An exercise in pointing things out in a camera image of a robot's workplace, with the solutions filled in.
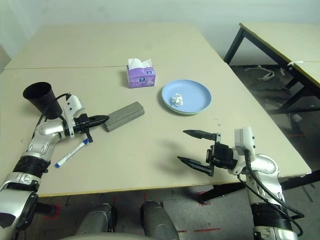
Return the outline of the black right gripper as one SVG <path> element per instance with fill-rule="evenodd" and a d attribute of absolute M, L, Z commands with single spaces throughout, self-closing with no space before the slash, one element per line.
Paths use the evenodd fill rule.
<path fill-rule="evenodd" d="M 183 130 L 182 132 L 197 139 L 214 141 L 214 144 L 210 146 L 206 153 L 206 163 L 209 165 L 203 165 L 201 162 L 191 158 L 177 156 L 182 163 L 194 170 L 205 173 L 208 176 L 214 175 L 215 167 L 227 170 L 233 170 L 235 168 L 237 160 L 234 159 L 233 149 L 229 148 L 228 145 L 220 143 L 220 133 L 210 133 L 193 129 Z"/>

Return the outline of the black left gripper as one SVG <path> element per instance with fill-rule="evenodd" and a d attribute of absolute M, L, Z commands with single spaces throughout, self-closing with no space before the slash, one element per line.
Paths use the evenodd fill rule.
<path fill-rule="evenodd" d="M 88 142 L 92 143 L 93 138 L 90 134 L 90 128 L 99 126 L 105 123 L 109 119 L 107 115 L 94 115 L 88 117 L 86 113 L 81 114 L 79 117 L 75 117 L 74 123 L 75 126 L 73 127 L 73 131 L 75 134 L 86 134 L 88 138 Z"/>

